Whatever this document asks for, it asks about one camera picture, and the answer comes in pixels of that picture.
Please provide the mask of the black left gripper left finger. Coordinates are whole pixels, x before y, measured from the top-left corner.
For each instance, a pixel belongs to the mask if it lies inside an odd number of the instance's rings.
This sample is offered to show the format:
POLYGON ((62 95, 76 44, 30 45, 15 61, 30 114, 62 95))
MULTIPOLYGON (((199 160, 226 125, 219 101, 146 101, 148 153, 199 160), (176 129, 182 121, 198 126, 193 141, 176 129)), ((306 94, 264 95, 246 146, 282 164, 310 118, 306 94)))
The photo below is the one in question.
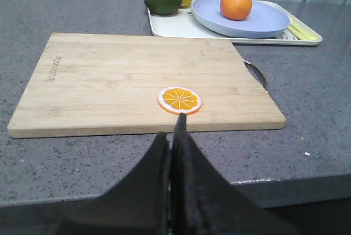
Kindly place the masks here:
POLYGON ((169 169, 169 142, 157 133, 117 185, 66 215, 55 234, 166 234, 169 169))

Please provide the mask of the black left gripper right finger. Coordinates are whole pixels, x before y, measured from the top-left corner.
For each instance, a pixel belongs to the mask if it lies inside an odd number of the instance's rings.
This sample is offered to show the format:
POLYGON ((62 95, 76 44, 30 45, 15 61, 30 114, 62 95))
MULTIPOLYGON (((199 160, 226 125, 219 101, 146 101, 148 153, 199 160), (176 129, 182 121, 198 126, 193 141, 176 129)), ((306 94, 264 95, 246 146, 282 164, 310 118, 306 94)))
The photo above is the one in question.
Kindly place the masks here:
POLYGON ((298 234, 216 171, 187 132, 183 113, 174 130, 170 181, 173 234, 298 234))

